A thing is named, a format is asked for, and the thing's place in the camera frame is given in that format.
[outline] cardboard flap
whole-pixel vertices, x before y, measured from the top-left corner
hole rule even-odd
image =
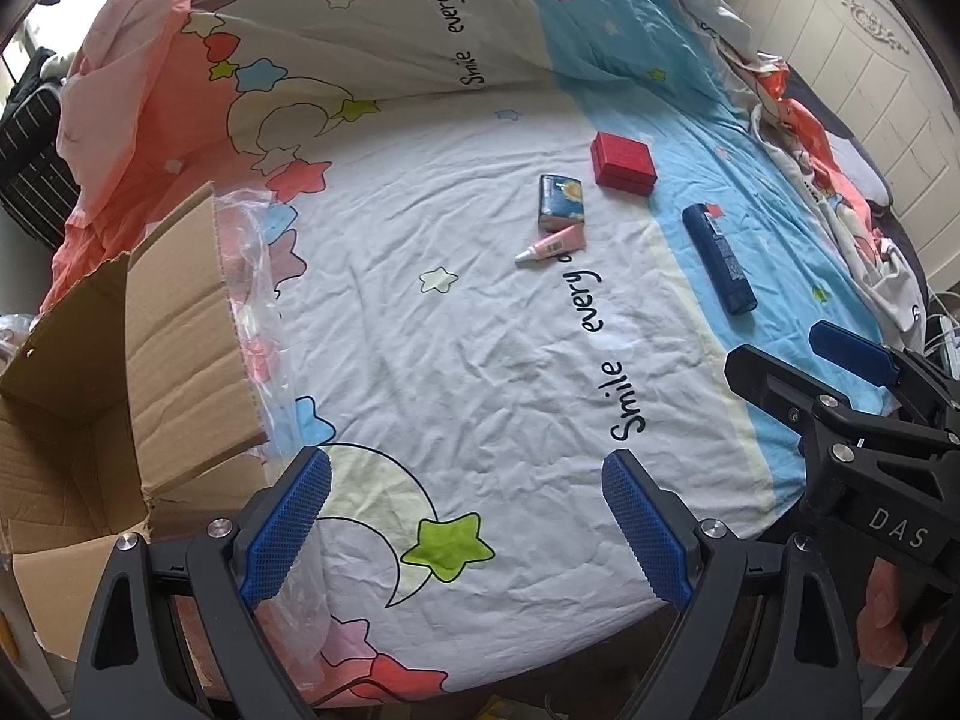
[[[133,440],[149,497],[265,442],[224,286],[211,185],[133,252],[126,342]]]
[[[150,501],[154,541],[190,538],[217,517],[236,519],[253,493],[267,487],[263,464],[253,455],[237,455],[174,490]]]
[[[45,650],[77,659],[90,605],[116,541],[116,536],[106,536],[14,556],[13,576]]]
[[[0,530],[16,553],[109,533],[88,427],[0,396]]]
[[[126,399],[127,260],[105,262],[42,314],[4,371],[3,392],[78,423]]]

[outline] red jewelry box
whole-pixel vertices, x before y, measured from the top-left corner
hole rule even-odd
[[[593,174],[600,186],[646,197],[654,190],[656,169],[646,143],[598,132],[590,144]]]

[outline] green star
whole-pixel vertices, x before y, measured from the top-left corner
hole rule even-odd
[[[464,514],[450,522],[421,519],[416,545],[400,557],[407,565],[423,565],[440,581],[453,581],[469,562],[491,560],[493,550],[480,539],[480,515]]]
[[[222,62],[217,62],[217,64],[210,68],[210,80],[228,79],[236,73],[239,68],[240,65],[234,65],[232,62],[227,62],[227,60],[224,59]]]
[[[331,119],[343,119],[345,122],[356,122],[365,113],[377,113],[376,100],[344,100]]]

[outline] pink tube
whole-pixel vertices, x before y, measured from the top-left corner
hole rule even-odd
[[[545,260],[547,257],[556,257],[558,254],[567,254],[569,251],[576,251],[587,245],[587,239],[584,238],[584,225],[572,224],[565,227],[560,232],[548,235],[544,240],[537,241],[534,245],[523,250],[515,256],[517,263],[526,263],[533,260]]]

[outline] headboard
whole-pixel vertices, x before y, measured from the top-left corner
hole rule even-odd
[[[960,281],[960,121],[889,0],[726,0],[856,134],[933,290]]]

